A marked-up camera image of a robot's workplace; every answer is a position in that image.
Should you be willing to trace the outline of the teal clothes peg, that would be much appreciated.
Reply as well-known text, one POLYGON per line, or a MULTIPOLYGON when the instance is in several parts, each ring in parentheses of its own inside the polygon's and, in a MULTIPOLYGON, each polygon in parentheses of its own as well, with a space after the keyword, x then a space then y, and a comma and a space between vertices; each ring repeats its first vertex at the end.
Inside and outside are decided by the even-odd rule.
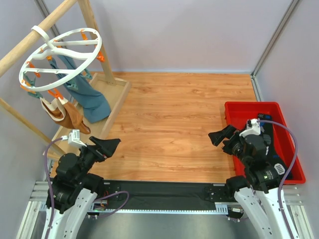
POLYGON ((85 78, 86 80, 92 80, 92 75, 90 74, 90 72, 88 70, 84 70, 82 73, 81 73, 81 77, 85 78))

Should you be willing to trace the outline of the white round clip hanger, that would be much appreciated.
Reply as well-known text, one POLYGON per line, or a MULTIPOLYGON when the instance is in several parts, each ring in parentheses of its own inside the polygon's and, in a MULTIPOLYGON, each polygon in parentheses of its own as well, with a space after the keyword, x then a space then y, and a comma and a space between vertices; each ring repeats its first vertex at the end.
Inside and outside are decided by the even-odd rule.
POLYGON ((20 87, 34 94, 52 90, 69 82, 77 89, 73 78, 87 69, 101 50, 102 38, 99 32, 93 28, 78 28, 51 39, 37 25, 32 30, 42 37, 44 44, 23 63, 18 77, 20 87), (57 63, 59 74, 55 74, 49 65, 48 60, 51 58, 57 63), (57 75, 58 80, 37 86, 35 80, 40 78, 41 74, 57 75))

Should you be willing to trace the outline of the long black patterned sock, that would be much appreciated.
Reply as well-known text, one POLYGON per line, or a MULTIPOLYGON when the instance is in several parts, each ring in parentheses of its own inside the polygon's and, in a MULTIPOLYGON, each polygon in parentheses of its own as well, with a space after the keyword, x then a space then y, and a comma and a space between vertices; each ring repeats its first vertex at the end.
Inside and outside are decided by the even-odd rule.
POLYGON ((271 115, 258 114, 258 119, 264 129, 261 136, 267 145, 267 161, 277 170, 281 180, 292 180, 295 149, 288 128, 273 121, 271 115))

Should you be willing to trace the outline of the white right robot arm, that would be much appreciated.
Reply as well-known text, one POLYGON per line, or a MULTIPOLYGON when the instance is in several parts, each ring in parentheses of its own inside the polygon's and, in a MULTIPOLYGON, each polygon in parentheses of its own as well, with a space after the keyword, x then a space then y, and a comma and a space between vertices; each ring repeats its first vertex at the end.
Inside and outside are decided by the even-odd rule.
POLYGON ((258 236, 298 239, 283 191, 289 169, 275 153, 272 136, 251 120, 242 131, 228 125, 208 136, 214 146, 222 143, 223 152, 244 166, 244 175, 226 180, 226 193, 240 204, 258 236))

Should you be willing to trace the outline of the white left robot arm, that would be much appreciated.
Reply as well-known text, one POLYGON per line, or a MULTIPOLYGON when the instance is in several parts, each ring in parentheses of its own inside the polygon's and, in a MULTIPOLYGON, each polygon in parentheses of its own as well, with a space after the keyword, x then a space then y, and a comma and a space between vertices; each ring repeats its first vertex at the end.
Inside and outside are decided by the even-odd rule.
POLYGON ((88 210, 95 202, 102 203, 110 193, 104 178, 89 171, 96 162, 113 156, 120 139, 89 138, 92 145, 80 144, 80 153, 67 153, 60 157, 53 179, 47 178, 46 221, 42 233, 44 239, 74 239, 88 210))

